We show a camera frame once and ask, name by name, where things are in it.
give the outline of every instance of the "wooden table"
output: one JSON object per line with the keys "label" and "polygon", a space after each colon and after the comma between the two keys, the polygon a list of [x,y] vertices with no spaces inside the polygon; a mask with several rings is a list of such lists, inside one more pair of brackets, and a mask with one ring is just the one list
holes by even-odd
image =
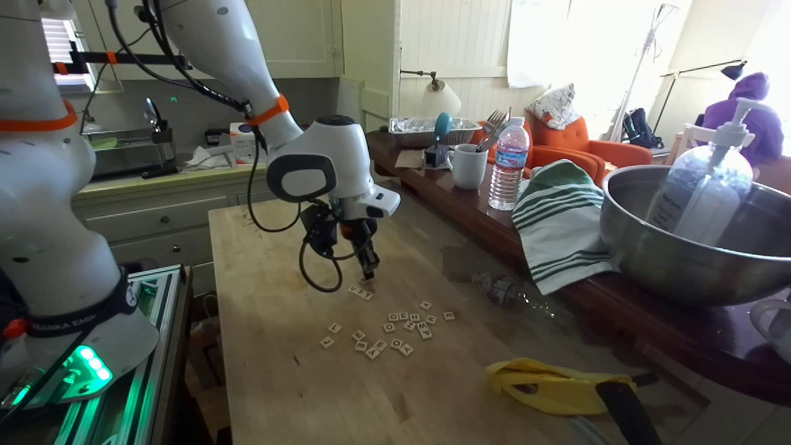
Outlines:
{"label": "wooden table", "polygon": [[[275,229],[294,216],[283,204],[257,204]],[[540,415],[486,388],[485,366],[513,357],[582,372],[645,372],[645,362],[613,351],[600,336],[577,329],[572,314],[498,308],[469,283],[472,274],[508,278],[508,267],[472,246],[434,212],[402,196],[396,219],[376,233],[381,267],[371,300],[360,267],[340,262],[344,287],[312,290],[296,267],[303,230],[257,233],[242,208],[212,210],[209,235],[218,278],[220,327],[228,372],[228,404],[234,444],[581,444],[577,420]],[[309,274],[331,285],[334,273],[309,254]],[[383,331],[391,314],[433,314],[433,339]],[[354,331],[369,339],[402,339],[411,357],[385,348],[377,360],[354,351]],[[671,440],[699,404],[668,382],[640,390]],[[617,440],[607,419],[595,428]]]}
{"label": "wooden table", "polygon": [[[399,149],[385,131],[369,133],[369,149],[381,173],[396,175],[406,190],[485,251],[525,273],[506,212],[490,210],[474,194],[454,190],[449,173],[398,170]],[[750,327],[750,304],[686,311],[655,300],[619,274],[582,279],[568,287],[563,298],[582,319],[645,341],[718,387],[791,405],[791,366]]]}

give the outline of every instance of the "green striped towel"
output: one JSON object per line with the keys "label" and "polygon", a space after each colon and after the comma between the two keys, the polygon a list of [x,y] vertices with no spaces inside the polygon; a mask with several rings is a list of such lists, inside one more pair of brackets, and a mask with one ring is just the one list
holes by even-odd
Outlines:
{"label": "green striped towel", "polygon": [[540,295],[616,271],[597,238],[603,194],[570,162],[543,167],[519,194],[511,222]]}

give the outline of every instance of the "white cup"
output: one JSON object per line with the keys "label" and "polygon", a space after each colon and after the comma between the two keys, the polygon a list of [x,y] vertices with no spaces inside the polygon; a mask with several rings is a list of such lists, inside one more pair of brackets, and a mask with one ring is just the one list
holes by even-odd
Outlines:
{"label": "white cup", "polygon": [[755,301],[748,309],[748,319],[774,351],[791,363],[791,304],[781,300]]}
{"label": "white cup", "polygon": [[474,190],[486,173],[486,151],[477,143],[456,143],[448,151],[453,183],[462,190]]}

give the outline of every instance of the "metal bowl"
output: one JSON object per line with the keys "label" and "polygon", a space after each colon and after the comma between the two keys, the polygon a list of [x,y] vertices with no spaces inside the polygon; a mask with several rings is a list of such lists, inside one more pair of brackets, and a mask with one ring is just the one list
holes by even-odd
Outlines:
{"label": "metal bowl", "polygon": [[791,196],[750,187],[710,247],[645,222],[668,170],[619,169],[603,183],[600,235],[624,278],[685,308],[754,301],[791,285]]}

